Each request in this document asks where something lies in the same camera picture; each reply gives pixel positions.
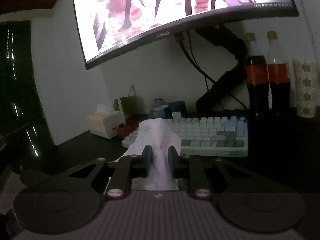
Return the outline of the white cloth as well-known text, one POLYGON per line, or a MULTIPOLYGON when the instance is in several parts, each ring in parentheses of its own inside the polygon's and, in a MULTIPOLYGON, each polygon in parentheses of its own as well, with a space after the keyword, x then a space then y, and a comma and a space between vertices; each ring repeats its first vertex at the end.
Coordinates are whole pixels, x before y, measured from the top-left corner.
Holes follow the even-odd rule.
POLYGON ((150 174, 147 178, 132 180, 132 190, 140 191, 177 191, 177 180, 172 178, 168 162, 168 149, 173 146, 181 151, 182 139, 174 133, 163 119, 149 119, 139 124, 135 142, 123 154, 140 155, 146 145, 152 148, 150 174))

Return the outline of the white blue mechanical keyboard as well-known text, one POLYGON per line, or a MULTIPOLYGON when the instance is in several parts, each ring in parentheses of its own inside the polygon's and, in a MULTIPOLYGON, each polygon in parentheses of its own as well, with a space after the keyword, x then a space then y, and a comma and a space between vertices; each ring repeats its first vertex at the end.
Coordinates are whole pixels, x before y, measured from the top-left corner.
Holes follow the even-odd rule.
POLYGON ((151 136, 159 141, 168 140, 172 135, 181 143, 179 152, 183 155, 207 157, 247 157, 248 124, 244 117, 216 116, 182 118, 179 114, 172 119, 149 119, 130 132, 122 141, 129 148, 137 139, 151 136))

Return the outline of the red box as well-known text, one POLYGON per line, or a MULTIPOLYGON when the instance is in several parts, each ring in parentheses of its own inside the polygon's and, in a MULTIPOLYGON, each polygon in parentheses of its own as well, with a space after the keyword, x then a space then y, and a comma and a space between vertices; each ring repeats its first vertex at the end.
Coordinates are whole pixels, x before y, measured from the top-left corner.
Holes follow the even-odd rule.
POLYGON ((117 133, 120 137, 127 137, 139 127, 138 120, 129 120, 125 124, 120 124, 117 128, 117 133))

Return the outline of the wooden tissue box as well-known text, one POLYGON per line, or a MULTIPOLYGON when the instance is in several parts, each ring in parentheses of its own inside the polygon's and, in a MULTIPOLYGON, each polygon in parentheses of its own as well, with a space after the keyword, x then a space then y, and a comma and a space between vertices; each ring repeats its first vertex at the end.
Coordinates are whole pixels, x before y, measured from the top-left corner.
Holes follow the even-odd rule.
POLYGON ((118 127, 125 119, 121 111, 108 109, 106 105, 99 104, 96 112, 87 117, 87 122, 93 135, 111 139, 118 134, 118 127))

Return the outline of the dark teal mug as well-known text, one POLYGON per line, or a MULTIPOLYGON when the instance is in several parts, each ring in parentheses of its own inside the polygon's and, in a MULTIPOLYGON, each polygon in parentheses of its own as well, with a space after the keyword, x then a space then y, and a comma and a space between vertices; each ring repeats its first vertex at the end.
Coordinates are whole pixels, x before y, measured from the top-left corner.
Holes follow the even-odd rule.
POLYGON ((185 118, 187 115, 187 109, 184 101, 175 101, 168 104, 169 107, 169 118, 172 118, 172 114, 180 112, 181 117, 185 118))

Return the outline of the green paper bag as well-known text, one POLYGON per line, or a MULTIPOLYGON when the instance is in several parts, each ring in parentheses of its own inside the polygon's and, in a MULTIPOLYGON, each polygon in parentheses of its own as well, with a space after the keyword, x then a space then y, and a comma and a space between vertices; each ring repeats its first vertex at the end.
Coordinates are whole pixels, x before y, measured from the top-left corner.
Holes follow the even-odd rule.
POLYGON ((144 114, 143 99, 136 94, 134 85, 131 85, 127 96, 120 98, 125 119, 134 115, 144 114))

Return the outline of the left cola bottle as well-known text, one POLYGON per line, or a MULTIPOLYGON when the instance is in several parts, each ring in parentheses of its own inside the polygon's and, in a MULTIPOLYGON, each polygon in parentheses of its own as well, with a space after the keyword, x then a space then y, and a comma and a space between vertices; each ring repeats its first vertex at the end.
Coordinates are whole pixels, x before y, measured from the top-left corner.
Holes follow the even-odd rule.
POLYGON ((257 116, 269 109, 269 81, 266 58, 258 47, 254 33, 246 34, 248 57, 245 61, 249 109, 257 116))

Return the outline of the cola bottle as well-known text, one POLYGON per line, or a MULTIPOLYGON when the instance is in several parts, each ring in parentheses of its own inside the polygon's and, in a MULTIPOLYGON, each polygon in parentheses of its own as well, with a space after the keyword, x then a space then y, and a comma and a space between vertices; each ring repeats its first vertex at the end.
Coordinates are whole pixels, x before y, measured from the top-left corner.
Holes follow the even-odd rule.
POLYGON ((246 34, 248 57, 245 61, 249 109, 257 116, 269 109, 269 81, 266 58, 258 47, 254 33, 246 34))
POLYGON ((267 32, 269 49, 267 68, 272 95, 272 109, 283 113, 290 108, 290 69, 276 31, 267 32))

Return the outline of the right cola bottle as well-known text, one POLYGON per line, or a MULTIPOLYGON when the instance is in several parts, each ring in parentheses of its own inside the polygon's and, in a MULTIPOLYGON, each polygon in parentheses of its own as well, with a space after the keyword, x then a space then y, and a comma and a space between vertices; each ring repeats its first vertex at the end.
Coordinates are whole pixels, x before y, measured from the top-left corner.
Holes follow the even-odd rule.
POLYGON ((290 69, 276 31, 267 32, 269 49, 267 68, 272 95, 272 109, 283 113, 290 108, 290 69))

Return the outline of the curved computer monitor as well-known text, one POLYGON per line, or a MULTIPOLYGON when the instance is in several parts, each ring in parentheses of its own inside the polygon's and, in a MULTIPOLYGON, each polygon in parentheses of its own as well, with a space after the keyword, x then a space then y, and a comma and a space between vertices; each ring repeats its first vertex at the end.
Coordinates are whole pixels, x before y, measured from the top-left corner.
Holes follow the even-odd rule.
POLYGON ((73 0, 86 69, 189 29, 297 17, 294 0, 73 0))

